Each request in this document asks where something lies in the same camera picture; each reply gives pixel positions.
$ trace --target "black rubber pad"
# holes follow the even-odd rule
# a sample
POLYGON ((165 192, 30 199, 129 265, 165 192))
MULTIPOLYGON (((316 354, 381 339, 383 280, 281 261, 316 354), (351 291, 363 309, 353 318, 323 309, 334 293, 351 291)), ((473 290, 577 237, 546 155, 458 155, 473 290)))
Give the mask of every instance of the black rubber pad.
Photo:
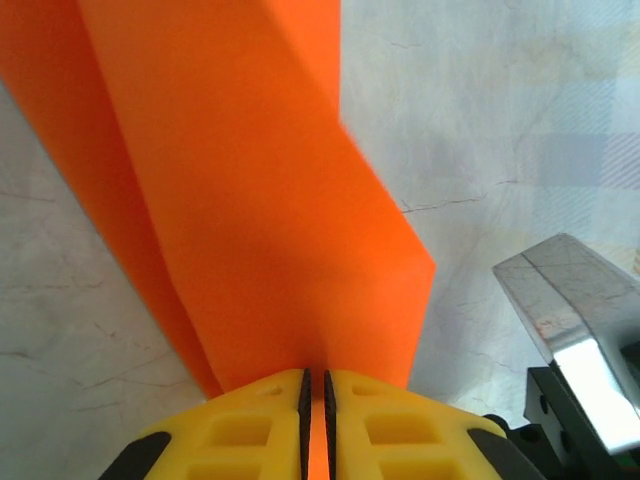
POLYGON ((156 432, 131 442, 99 480, 144 480, 170 441, 167 432, 156 432))
POLYGON ((298 399, 300 417, 300 480, 309 478, 309 441, 311 439, 311 370, 305 369, 298 399))
POLYGON ((506 438, 474 428, 467 432, 502 480, 545 480, 518 448, 506 438))
POLYGON ((331 372, 324 372, 324 421, 327 426, 327 451, 329 453, 329 480, 336 480, 336 395, 333 391, 331 372))

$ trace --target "white marble surface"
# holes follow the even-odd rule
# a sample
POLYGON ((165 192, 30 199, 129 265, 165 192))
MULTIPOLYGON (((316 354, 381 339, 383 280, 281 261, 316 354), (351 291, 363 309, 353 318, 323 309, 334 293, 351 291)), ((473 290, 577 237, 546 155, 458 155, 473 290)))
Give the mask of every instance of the white marble surface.
MULTIPOLYGON (((343 0, 343 118, 439 267, 413 390, 521 422, 491 266, 565 231, 632 271, 639 3, 343 0)), ((202 400, 4 90, 0 262, 1 478, 97 478, 202 400)))

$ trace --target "silver metal part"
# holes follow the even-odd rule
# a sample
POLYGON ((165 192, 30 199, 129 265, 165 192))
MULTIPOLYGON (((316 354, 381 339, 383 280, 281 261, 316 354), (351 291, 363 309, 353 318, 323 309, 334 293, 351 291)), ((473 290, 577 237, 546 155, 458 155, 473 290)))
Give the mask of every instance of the silver metal part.
POLYGON ((640 284, 564 234, 494 273, 605 448, 615 454, 640 446, 640 386, 621 353, 640 341, 640 284))

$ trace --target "white table surface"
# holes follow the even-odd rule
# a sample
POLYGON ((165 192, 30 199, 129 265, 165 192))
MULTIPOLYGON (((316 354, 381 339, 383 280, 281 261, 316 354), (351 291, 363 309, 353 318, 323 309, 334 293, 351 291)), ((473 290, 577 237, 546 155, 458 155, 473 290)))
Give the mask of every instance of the white table surface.
MULTIPOLYGON (((343 119, 438 264, 410 387, 521 424, 542 361, 490 269, 567 232, 632 271, 640 2, 342 10, 343 119)), ((4 89, 0 269, 4 480, 96 479, 203 400, 4 89)))

